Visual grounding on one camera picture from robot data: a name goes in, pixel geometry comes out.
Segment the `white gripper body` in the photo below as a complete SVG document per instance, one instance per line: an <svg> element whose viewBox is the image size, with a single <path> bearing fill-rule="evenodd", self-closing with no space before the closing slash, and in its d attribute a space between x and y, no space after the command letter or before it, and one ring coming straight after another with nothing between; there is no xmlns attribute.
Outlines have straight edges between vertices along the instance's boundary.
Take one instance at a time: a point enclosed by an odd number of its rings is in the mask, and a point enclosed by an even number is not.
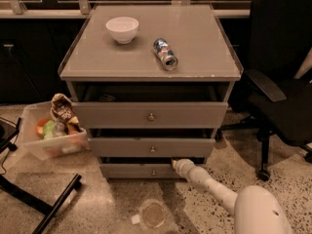
<svg viewBox="0 0 312 234"><path fill-rule="evenodd" d="M198 177L197 166L189 159L180 159L176 162L175 171L185 179L196 179Z"/></svg>

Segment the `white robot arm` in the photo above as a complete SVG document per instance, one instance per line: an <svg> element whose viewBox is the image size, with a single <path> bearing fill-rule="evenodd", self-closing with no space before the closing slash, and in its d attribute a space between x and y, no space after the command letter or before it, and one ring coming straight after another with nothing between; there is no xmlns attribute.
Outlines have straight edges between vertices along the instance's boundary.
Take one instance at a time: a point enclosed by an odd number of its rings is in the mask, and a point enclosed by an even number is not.
<svg viewBox="0 0 312 234"><path fill-rule="evenodd" d="M263 133L261 163L268 157L268 138L274 134L284 143L310 151L312 136L310 82L303 79L311 70L311 55L288 61L293 78L270 74L258 63L244 71L236 101L258 120ZM187 181L210 192L234 217L235 234L293 234L278 200L260 186L247 186L236 193L214 180L189 159L173 161L175 171Z"/></svg>

